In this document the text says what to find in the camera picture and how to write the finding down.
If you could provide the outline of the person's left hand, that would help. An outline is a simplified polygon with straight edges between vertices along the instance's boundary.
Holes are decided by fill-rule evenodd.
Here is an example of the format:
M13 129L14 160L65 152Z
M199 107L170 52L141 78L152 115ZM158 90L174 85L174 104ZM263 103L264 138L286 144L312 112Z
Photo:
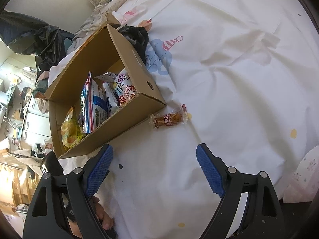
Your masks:
M105 231L112 229L114 226L114 220L108 215L108 213L104 210L103 206L99 203L99 198L92 196L91 202L94 205L96 217L100 221L103 229ZM75 221L72 222L70 219L68 219L68 221L72 234L79 238L83 238L77 223Z

